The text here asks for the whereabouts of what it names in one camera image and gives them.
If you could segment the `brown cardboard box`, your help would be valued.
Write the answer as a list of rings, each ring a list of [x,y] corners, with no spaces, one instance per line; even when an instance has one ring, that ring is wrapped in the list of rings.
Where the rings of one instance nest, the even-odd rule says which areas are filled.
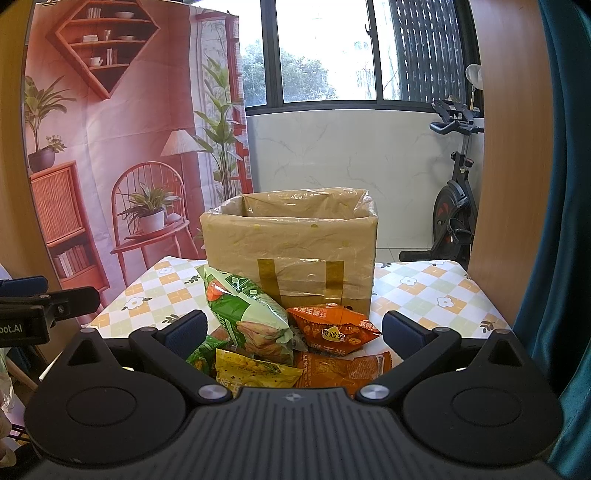
[[[369,314],[378,214],[365,189],[242,194],[200,217],[211,267],[249,278],[283,308]]]

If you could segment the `yellow snack bag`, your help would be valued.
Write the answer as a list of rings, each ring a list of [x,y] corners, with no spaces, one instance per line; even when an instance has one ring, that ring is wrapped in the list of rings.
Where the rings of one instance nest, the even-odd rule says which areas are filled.
[[[242,387],[291,388],[304,371],[298,368],[256,360],[228,350],[216,350],[216,381],[238,395]]]

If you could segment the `small green snack bag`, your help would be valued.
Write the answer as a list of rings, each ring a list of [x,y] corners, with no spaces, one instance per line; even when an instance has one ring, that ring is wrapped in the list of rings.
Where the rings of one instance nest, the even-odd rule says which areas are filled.
[[[228,339],[217,339],[211,335],[207,335],[204,342],[197,346],[188,356],[186,363],[205,375],[211,376],[216,350],[223,349],[228,344]]]

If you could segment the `window frame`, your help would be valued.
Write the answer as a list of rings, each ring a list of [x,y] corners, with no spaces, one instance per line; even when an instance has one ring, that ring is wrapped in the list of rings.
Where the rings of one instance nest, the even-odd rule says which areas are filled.
[[[427,111],[473,104],[478,61],[466,1],[237,1],[245,104],[263,111]]]

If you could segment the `orange-white snack bag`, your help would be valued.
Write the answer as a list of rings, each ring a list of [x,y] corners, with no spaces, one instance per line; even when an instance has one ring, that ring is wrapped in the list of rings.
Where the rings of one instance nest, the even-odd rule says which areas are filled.
[[[377,355],[343,359],[315,353],[297,356],[297,368],[303,374],[295,383],[297,388],[345,388],[349,397],[356,395],[363,386],[373,383],[392,368],[392,355]]]

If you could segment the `checkered floral tablecloth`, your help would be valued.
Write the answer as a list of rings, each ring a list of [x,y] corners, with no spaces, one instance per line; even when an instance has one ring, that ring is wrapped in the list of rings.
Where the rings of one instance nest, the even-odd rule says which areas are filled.
[[[141,327],[158,330],[200,310],[208,334],[225,334],[206,299],[197,269],[204,260],[168,256],[131,283],[91,323],[101,336],[126,338]],[[374,267],[368,318],[382,327],[384,314],[399,311],[427,329],[450,327],[464,338],[486,339],[508,327],[484,291],[450,260],[382,263]]]

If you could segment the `orange snack bag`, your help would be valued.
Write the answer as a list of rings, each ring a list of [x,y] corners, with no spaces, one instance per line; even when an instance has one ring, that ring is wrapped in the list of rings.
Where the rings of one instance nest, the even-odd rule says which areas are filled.
[[[291,307],[287,313],[308,347],[335,356],[356,352],[382,335],[365,315],[335,303]]]

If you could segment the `printed room backdrop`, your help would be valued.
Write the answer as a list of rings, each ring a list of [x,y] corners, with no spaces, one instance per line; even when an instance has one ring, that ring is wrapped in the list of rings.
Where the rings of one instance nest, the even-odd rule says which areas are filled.
[[[238,17],[42,1],[24,73],[27,169],[60,285],[108,304],[165,256],[204,257],[201,215],[253,189]]]

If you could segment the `black exercise bike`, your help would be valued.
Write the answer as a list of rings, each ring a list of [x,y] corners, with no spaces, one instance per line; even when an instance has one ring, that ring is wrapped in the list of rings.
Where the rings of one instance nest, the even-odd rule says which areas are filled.
[[[465,104],[452,100],[434,100],[433,110],[441,120],[432,122],[430,129],[439,135],[459,133],[462,145],[451,153],[453,171],[451,179],[436,198],[432,232],[434,243],[428,250],[401,251],[400,262],[451,260],[468,270],[478,207],[469,182],[469,173],[474,161],[468,157],[473,136],[484,129],[474,122],[474,115]]]

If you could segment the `teal curtain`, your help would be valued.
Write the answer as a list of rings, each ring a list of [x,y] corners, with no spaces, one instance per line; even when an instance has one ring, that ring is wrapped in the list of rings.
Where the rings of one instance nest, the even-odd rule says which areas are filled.
[[[590,4],[543,1],[554,147],[536,262],[514,331],[558,396],[564,424],[549,457],[590,476]]]

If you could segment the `green chip bag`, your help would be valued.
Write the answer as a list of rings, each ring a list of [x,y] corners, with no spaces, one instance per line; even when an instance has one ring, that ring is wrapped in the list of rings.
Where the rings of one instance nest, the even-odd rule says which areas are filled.
[[[294,364],[287,311],[249,278],[201,265],[209,309],[238,349],[263,360]]]

